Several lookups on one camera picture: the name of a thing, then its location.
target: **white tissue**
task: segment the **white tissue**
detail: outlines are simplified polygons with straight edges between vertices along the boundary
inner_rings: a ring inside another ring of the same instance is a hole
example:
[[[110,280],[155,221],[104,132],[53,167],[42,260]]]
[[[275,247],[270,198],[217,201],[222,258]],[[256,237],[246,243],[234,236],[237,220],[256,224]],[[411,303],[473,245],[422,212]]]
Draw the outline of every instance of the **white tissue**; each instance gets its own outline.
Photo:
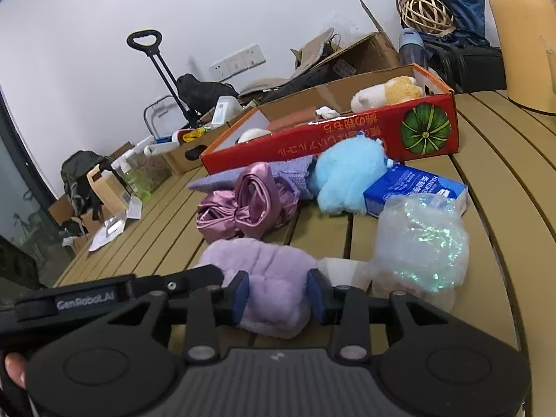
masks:
[[[334,119],[335,117],[340,117],[340,113],[329,107],[318,108],[315,113],[323,119]]]

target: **pink satin bow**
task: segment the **pink satin bow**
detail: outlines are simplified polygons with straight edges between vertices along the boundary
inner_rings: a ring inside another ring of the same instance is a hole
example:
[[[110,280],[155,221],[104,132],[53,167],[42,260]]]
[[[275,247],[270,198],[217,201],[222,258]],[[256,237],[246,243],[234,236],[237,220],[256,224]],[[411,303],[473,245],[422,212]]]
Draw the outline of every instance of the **pink satin bow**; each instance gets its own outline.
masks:
[[[234,190],[210,193],[197,209],[197,228],[212,243],[243,233],[261,238],[287,223],[297,209],[299,190],[286,176],[272,176],[267,163],[254,163],[238,177]]]

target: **black suitcase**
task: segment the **black suitcase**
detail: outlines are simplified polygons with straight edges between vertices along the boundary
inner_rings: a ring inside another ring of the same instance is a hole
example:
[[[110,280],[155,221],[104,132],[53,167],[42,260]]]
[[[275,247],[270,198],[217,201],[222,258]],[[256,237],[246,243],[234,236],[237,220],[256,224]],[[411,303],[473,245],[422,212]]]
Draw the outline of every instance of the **black suitcase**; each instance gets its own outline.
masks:
[[[506,88],[501,49],[491,46],[458,48],[443,42],[425,40],[432,54],[429,65],[457,93]]]

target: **human hand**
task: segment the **human hand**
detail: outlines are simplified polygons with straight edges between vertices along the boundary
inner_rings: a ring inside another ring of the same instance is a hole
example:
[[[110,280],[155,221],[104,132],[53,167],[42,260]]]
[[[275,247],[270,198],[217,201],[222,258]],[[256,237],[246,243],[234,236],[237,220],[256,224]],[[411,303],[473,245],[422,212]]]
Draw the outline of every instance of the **human hand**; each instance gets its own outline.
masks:
[[[19,387],[25,389],[25,367],[27,359],[17,352],[11,352],[4,359],[6,372],[10,379]]]

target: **light blue fluffy toy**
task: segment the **light blue fluffy toy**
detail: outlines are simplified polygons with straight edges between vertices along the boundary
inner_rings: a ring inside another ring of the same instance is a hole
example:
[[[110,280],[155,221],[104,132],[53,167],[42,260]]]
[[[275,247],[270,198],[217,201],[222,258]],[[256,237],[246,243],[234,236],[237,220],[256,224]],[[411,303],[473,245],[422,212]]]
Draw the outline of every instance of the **light blue fluffy toy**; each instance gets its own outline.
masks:
[[[363,191],[386,170],[382,142],[358,134],[324,151],[307,182],[323,213],[365,213]]]

